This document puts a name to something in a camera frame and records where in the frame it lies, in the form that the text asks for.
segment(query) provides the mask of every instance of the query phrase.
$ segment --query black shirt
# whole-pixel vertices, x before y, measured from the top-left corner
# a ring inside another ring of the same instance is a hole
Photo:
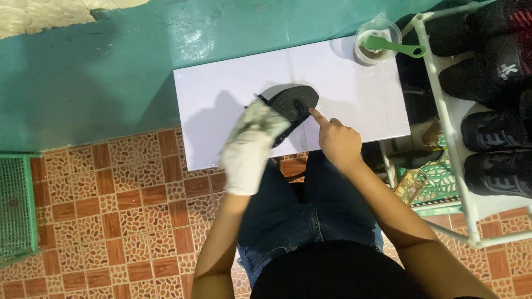
[[[386,255],[356,242],[305,244],[273,259],[257,278],[256,298],[427,298]]]

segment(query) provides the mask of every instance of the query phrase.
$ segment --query hand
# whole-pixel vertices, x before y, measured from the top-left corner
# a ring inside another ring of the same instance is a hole
[[[310,114],[320,125],[319,145],[325,157],[344,175],[362,162],[360,150],[362,141],[360,134],[350,127],[344,126],[339,120],[331,118],[327,121],[321,113],[309,109]]]
[[[254,101],[238,119],[220,154],[220,166],[226,170],[226,191],[233,195],[253,195],[260,182],[270,149],[290,122],[266,106]]]

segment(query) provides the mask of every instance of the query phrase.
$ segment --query white board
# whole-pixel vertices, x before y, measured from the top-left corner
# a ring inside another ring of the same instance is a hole
[[[362,142],[410,134],[395,59],[363,67],[354,36],[174,70],[188,170],[218,165],[219,152],[244,106],[294,85],[312,86],[317,109],[357,130]],[[318,150],[309,118],[271,156]]]

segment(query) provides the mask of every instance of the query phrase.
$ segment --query teal painted floor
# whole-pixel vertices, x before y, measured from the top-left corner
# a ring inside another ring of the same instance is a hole
[[[379,13],[395,21],[438,2],[152,0],[0,40],[0,151],[174,126],[173,69],[349,35]]]

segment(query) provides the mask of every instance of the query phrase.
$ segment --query clear plastic cup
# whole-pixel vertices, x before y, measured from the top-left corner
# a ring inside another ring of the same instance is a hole
[[[362,24],[362,26],[356,31],[356,44],[353,49],[353,55],[359,64],[367,67],[386,61],[397,54],[397,51],[388,49],[372,50],[364,48],[360,44],[368,35],[384,37],[386,40],[396,44],[401,44],[403,41],[401,31],[397,25],[390,20],[378,16],[375,19]]]

